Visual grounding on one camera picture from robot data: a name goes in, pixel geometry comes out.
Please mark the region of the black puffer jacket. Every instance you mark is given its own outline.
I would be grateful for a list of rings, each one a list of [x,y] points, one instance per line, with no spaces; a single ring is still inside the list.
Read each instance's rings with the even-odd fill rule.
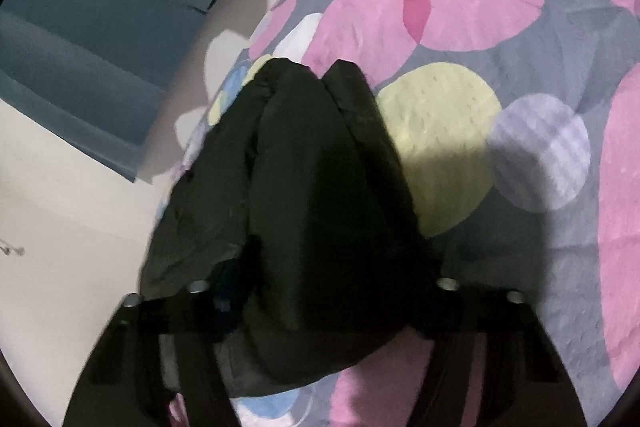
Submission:
[[[232,397],[310,384],[418,321],[434,275],[399,156],[361,70],[268,61],[171,191],[145,298],[198,280],[227,303],[207,340]]]

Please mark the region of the polka dot bed cover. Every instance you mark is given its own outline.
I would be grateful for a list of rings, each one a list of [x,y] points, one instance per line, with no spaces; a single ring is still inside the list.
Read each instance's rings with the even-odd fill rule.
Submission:
[[[178,173],[277,57],[360,67],[428,252],[532,299],[602,423],[639,367],[639,0],[278,0]]]

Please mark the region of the teal blue curtain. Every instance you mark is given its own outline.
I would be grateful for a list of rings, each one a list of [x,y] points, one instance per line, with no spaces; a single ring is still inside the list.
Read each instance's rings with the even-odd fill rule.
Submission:
[[[2,0],[1,98],[127,180],[177,152],[149,136],[218,0]]]

